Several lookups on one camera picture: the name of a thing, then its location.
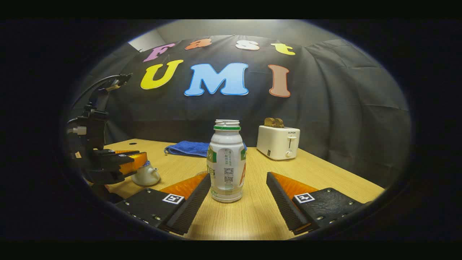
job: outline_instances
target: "orange block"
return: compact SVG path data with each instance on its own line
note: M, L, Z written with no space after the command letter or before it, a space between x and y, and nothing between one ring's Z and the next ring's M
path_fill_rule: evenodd
M134 154L134 155L128 155L128 157L133 158L135 161L120 165L120 170L119 171L123 175L126 175L128 173L137 171L138 168L140 168L141 166L143 166L147 162L147 153L146 152L142 152L142 153Z
M114 151L116 154L121 154L121 153L126 153L126 152L133 152L134 150L120 150L120 151Z
M163 188L160 191L165 192L165 193L171 193L175 195L184 196L185 199L188 199L189 196L191 196L193 191L196 189L196 187L205 178L207 174L208 174L207 172L199 174L187 180L180 181L166 188Z
M294 179L288 178L286 176L273 173L271 174L278 180L279 184L281 185L282 189L286 192L287 196L292 200L295 195L303 194L303 193L310 193L318 191L318 189L303 184L299 181Z

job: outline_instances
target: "yellow letter u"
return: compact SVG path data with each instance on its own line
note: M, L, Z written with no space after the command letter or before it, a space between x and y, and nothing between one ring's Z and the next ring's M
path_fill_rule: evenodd
M184 60L176 60L176 61L171 61L167 63L167 71L165 72L164 76L159 79L159 80L152 80L154 78L154 75L156 74L157 70L162 67L162 64L157 64L154 66L150 66L149 68L146 69L146 74L143 77L143 80L141 80L141 88L142 89L153 89L153 88L158 88L165 83L167 83L175 73L176 68L178 67L178 64L182 63Z

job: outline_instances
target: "black cloth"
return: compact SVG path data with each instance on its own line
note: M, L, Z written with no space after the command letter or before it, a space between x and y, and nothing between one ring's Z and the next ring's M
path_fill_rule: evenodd
M191 42L176 42L155 60L143 62L152 52L138 53L121 71L133 73L127 85L113 91L107 103L111 115L108 136L113 142L140 138L163 142L209 142L215 119L238 119L243 141L256 146L258 126L264 118L281 118L284 125L301 130L299 148L387 187L406 163L411 120L406 100L393 77L372 57L345 40L330 40L292 47L294 56L276 51L276 39L248 36L210 36L212 44L185 50ZM236 41L258 42L260 50L242 50ZM160 79L166 63L180 63L165 85L140 87L146 69L163 64L154 75ZM209 63L219 73L232 62L248 64L244 96L219 91L185 96L193 70ZM269 64L289 69L288 90L281 98L269 93L273 74Z

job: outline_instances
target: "wall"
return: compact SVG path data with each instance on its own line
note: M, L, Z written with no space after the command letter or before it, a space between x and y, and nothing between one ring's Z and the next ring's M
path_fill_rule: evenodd
M183 39L233 34L274 38L301 46L339 39L335 34L301 20L197 19L171 22L129 43L137 50L148 50Z

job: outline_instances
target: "black metal plate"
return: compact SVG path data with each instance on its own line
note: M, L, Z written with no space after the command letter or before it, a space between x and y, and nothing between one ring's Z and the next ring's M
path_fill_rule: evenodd
M207 174L194 189L191 196L188 197L188 200L186 200L170 218L166 228L180 235L187 233L191 223L196 217L197 211L210 190L210 186L210 174Z
M184 201L182 196L147 188L117 203L116 206L146 224L162 228Z
M295 195L292 201L311 222L312 229L325 227L364 205L333 188Z
M296 235L306 232L308 227L298 231L296 229L303 227L310 222L290 201L290 198L286 195L286 192L284 189L282 189L281 185L271 174L271 172L267 173L266 184L271 191L271 194L273 195L273 198L278 205L279 212L284 218L284 221L286 222L289 230L291 230Z

